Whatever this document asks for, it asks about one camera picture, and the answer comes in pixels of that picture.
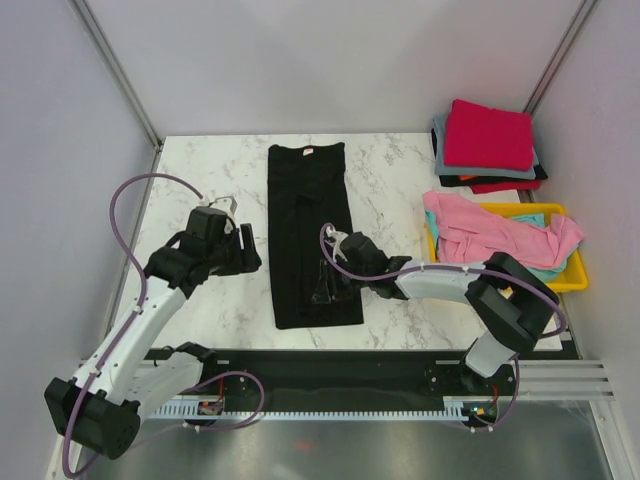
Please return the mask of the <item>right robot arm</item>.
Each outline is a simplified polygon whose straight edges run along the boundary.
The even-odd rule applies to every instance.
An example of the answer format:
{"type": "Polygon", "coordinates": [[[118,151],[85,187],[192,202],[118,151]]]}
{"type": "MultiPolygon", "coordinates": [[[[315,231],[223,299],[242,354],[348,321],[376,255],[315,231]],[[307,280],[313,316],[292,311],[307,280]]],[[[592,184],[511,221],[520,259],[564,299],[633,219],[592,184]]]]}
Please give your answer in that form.
{"type": "Polygon", "coordinates": [[[566,326],[558,296],[507,253],[471,264],[389,257],[364,234],[347,234],[330,223],[321,227],[319,242],[327,263],[321,278],[331,296],[366,288],[384,299],[431,298],[471,307],[485,332],[457,371],[469,393],[483,392],[503,364],[531,352],[552,319],[558,320],[552,336],[566,326]]]}

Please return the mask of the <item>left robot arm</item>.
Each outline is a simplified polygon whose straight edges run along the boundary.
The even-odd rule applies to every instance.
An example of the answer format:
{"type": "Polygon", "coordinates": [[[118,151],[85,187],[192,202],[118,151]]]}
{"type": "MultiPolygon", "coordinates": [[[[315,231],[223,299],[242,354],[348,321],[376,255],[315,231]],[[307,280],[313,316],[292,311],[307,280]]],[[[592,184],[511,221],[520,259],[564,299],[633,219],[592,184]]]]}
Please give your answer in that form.
{"type": "Polygon", "coordinates": [[[250,224],[234,221],[232,197],[194,208],[184,230],[153,252],[129,312],[69,380],[53,379],[44,398],[65,448],[79,444],[109,459],[122,456],[142,423],[192,387],[208,393],[219,369],[212,350],[186,342],[168,361],[139,373],[156,338],[194,291],[212,276],[256,272],[261,259],[250,224]]]}

